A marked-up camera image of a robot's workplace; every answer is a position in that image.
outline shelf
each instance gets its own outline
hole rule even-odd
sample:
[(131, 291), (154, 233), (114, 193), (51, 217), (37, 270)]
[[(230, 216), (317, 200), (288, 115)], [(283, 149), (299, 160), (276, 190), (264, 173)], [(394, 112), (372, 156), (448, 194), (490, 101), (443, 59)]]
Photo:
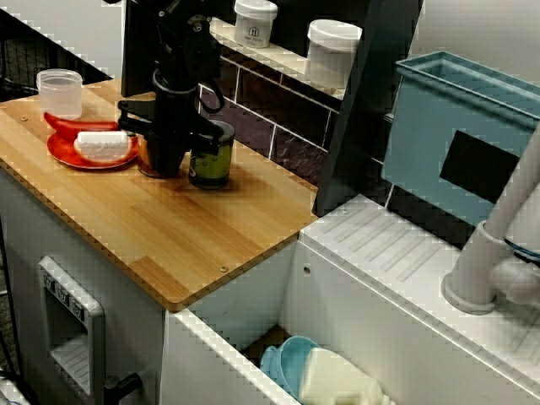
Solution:
[(212, 20), (210, 32), (221, 45), (227, 46), (233, 51), (237, 51), (246, 57), (254, 59), (303, 84), (307, 84), (322, 93), (331, 95), (338, 100), (343, 100), (345, 89), (329, 89), (328, 87), (321, 87), (305, 78), (305, 57), (301, 57), (294, 52), (274, 44), (270, 44), (268, 48), (248, 48), (247, 46), (240, 45), (235, 41), (235, 27), (220, 19), (214, 18)]

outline red chili pepper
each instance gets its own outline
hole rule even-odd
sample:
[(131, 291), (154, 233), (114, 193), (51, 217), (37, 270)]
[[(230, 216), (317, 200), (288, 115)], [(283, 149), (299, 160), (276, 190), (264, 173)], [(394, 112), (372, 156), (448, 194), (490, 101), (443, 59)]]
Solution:
[(118, 122), (115, 121), (69, 121), (48, 112), (44, 113), (45, 121), (56, 130), (58, 135), (67, 139), (69, 142), (75, 142), (77, 135), (81, 131), (117, 131)]

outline wooden cutting board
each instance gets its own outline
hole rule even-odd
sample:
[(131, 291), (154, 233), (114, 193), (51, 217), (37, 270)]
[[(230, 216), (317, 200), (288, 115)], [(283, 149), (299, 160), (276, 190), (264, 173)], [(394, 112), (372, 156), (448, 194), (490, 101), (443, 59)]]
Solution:
[[(80, 121), (117, 120), (119, 88), (117, 80), (86, 86)], [(74, 170), (48, 152), (52, 133), (37, 96), (0, 104), (0, 166), (169, 311), (242, 274), (316, 220), (316, 188), (240, 143), (229, 185), (205, 191), (186, 177), (188, 156), (173, 179), (141, 175), (134, 162)]]

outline sink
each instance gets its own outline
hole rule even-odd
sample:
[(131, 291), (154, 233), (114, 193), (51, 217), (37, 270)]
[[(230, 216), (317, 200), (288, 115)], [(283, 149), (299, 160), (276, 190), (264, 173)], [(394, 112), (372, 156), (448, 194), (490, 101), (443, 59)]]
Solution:
[(440, 293), (460, 252), (358, 196), (165, 321), (161, 403), (295, 404), (240, 351), (275, 325), (351, 361), (398, 405), (540, 404), (540, 315), (466, 315)]

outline red plate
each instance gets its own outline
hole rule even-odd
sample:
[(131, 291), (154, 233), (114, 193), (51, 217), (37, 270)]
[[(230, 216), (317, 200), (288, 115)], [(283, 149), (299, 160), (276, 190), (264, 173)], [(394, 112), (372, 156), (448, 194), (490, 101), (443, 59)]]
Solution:
[(112, 160), (110, 162), (97, 163), (84, 159), (75, 152), (73, 142), (69, 142), (66, 138), (61, 137), (58, 135), (58, 132), (54, 132), (49, 137), (47, 148), (54, 159), (78, 169), (110, 169), (130, 162), (138, 154), (137, 137), (129, 137), (129, 152), (124, 159)]

